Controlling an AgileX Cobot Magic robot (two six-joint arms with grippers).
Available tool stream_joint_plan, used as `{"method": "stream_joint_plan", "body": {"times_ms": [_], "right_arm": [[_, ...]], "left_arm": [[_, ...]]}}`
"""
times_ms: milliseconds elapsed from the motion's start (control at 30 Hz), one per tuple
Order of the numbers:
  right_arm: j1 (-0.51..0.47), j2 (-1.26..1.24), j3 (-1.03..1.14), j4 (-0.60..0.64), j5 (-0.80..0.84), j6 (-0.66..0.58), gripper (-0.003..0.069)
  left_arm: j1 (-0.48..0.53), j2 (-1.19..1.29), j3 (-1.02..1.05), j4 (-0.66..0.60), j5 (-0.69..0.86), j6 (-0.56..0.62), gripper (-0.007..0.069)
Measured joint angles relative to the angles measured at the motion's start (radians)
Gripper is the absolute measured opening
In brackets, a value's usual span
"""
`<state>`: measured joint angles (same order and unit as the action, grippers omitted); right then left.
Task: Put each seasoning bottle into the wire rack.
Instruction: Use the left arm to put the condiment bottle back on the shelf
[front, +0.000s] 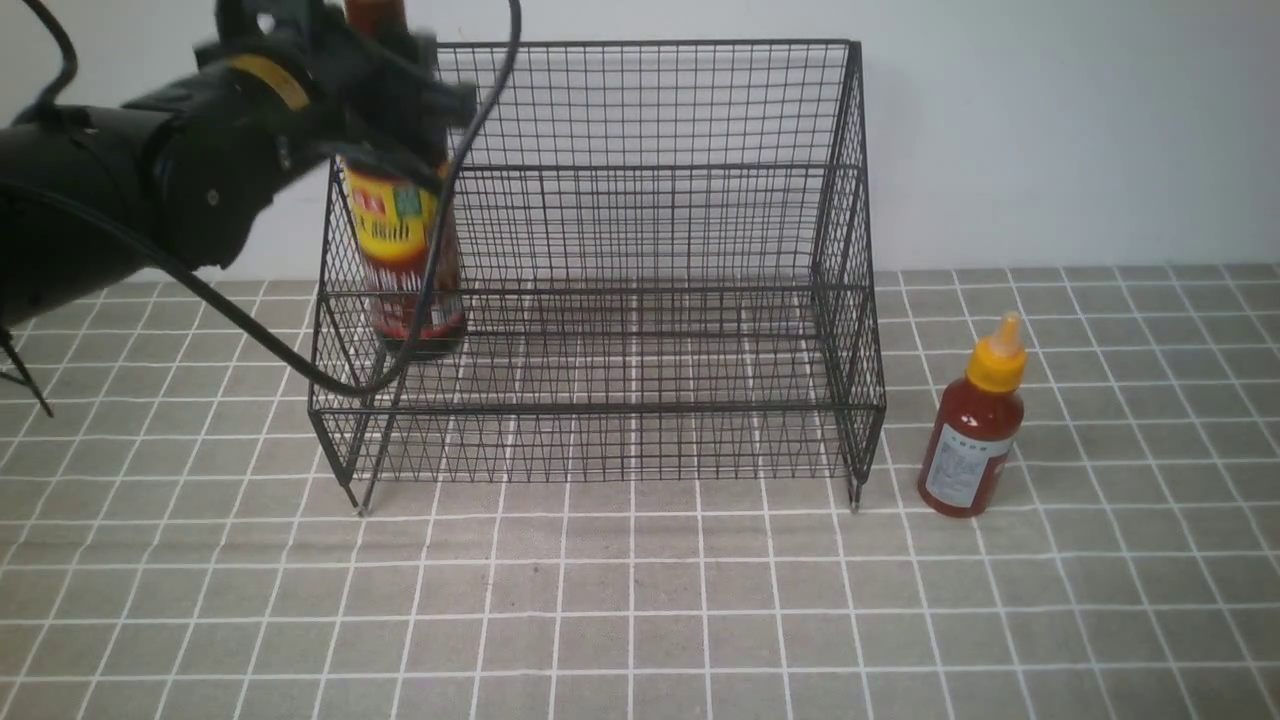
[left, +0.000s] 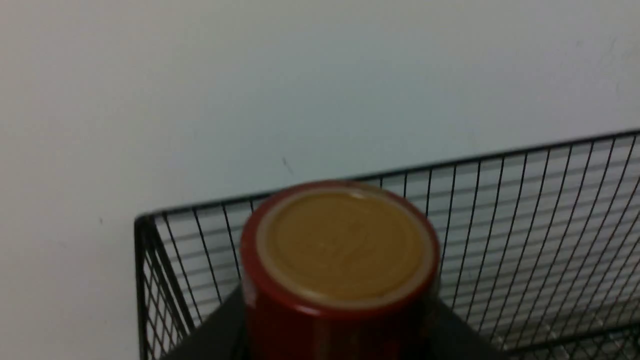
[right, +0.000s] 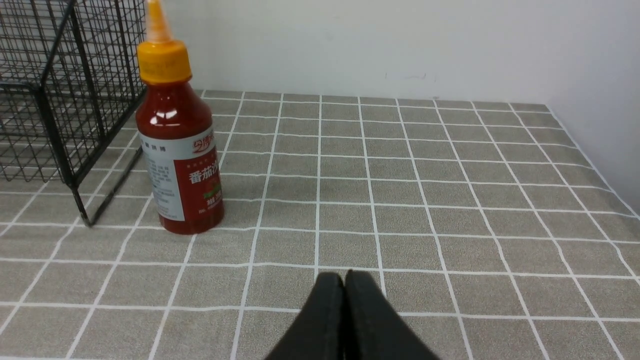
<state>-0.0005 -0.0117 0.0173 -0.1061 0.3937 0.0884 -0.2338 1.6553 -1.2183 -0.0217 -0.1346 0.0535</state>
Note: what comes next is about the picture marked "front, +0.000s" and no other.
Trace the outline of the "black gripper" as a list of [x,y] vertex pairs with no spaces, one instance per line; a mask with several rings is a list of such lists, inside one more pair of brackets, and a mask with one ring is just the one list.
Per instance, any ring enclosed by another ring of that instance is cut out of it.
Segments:
[[[319,145],[348,135],[347,117],[477,115],[477,87],[440,78],[436,36],[399,29],[398,1],[219,1],[214,17],[193,73],[125,104],[157,123],[143,154],[152,241],[184,269],[229,266],[259,214],[321,163]],[[340,156],[435,196],[445,188],[439,138],[352,138]]]

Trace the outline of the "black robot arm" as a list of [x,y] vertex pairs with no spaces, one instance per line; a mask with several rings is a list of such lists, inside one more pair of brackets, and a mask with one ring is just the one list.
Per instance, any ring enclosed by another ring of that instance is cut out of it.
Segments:
[[276,196],[370,143],[429,167],[477,114],[431,35],[325,1],[219,1],[195,73],[119,108],[38,99],[3,129],[3,327],[146,268],[228,268]]

